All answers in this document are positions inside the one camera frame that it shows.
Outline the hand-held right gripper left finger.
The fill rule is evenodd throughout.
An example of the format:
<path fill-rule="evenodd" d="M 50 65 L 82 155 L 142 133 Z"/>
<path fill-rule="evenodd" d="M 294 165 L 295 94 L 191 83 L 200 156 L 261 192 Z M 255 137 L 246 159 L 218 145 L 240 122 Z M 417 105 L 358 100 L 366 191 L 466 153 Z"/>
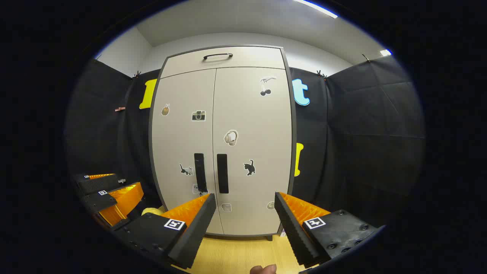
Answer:
<path fill-rule="evenodd" d="M 215 194 L 206 194 L 160 215 L 145 213 L 113 234 L 159 265 L 188 269 L 193 267 L 215 210 Z"/>

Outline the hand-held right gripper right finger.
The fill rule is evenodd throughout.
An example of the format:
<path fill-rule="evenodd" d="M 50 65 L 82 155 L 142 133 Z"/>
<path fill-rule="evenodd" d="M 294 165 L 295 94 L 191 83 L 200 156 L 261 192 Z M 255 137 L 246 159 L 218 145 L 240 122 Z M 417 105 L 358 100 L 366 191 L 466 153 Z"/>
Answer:
<path fill-rule="evenodd" d="M 299 265 L 330 264 L 355 251 L 381 231 L 346 210 L 329 212 L 282 192 L 275 210 Z"/>

